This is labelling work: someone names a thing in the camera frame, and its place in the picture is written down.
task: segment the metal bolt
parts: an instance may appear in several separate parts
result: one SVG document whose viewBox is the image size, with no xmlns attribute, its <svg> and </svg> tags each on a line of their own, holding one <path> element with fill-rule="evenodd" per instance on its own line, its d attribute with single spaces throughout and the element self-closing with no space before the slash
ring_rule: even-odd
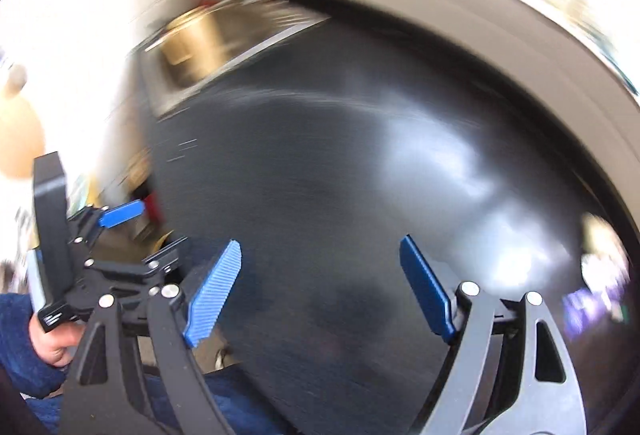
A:
<svg viewBox="0 0 640 435">
<path fill-rule="evenodd" d="M 462 290 L 467 296 L 478 296 L 480 293 L 478 284 L 472 281 L 463 281 L 462 285 L 460 285 L 460 290 Z"/>
<path fill-rule="evenodd" d="M 527 301 L 532 305 L 542 305 L 542 296 L 534 290 L 527 292 Z"/>
<path fill-rule="evenodd" d="M 108 309 L 109 307 L 111 307 L 111 305 L 113 305 L 114 301 L 115 298 L 113 297 L 113 294 L 104 294 L 103 296 L 100 296 L 98 305 L 103 309 Z"/>
<path fill-rule="evenodd" d="M 175 298 L 180 293 L 180 287 L 174 283 L 162 287 L 162 296 L 165 298 Z"/>
</svg>

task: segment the blue lever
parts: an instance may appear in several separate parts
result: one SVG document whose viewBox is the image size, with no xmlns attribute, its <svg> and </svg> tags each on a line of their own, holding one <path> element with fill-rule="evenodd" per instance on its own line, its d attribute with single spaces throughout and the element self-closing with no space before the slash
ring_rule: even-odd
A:
<svg viewBox="0 0 640 435">
<path fill-rule="evenodd" d="M 105 211 L 100 217 L 101 227 L 114 227 L 120 225 L 122 222 L 134 219 L 136 216 L 140 216 L 145 211 L 145 205 L 140 200 L 134 200 L 128 202 L 123 206 Z"/>
<path fill-rule="evenodd" d="M 189 317 L 182 336 L 190 348 L 194 349 L 209 337 L 241 265 L 240 244 L 231 240 L 189 303 Z"/>
<path fill-rule="evenodd" d="M 457 332 L 452 320 L 451 300 L 409 235 L 400 242 L 400 265 L 431 332 L 450 343 Z"/>
</svg>

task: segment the black metal bracket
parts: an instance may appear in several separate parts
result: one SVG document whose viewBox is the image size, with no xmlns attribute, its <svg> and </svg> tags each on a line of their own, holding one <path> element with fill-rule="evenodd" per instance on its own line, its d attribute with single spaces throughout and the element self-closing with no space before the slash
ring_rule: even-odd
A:
<svg viewBox="0 0 640 435">
<path fill-rule="evenodd" d="M 34 309 L 46 331 L 87 322 L 65 383 L 60 433 L 180 433 L 158 422 L 150 407 L 138 350 L 138 336 L 149 336 L 181 433 L 233 434 L 184 338 L 190 306 L 216 274 L 218 259 L 194 262 L 190 240 L 180 238 L 140 265 L 94 260 L 91 248 L 103 228 L 131 212 L 87 206 L 67 219 L 57 154 L 35 161 L 34 205 L 40 247 L 31 256 L 30 287 L 32 301 L 34 295 L 41 301 Z"/>
<path fill-rule="evenodd" d="M 446 276 L 441 265 L 428 263 L 411 237 L 402 240 L 401 264 L 421 306 L 431 306 L 430 325 L 444 325 L 448 318 L 462 318 L 452 336 L 449 356 L 436 386 L 414 423 L 422 435 L 571 434 L 586 435 L 582 395 L 562 335 L 535 291 L 519 302 L 500 300 L 476 283 Z M 455 285 L 451 291 L 443 284 Z M 440 320 L 433 309 L 447 313 Z M 467 427 L 484 370 L 490 338 L 503 335 L 494 391 L 484 421 Z"/>
</svg>

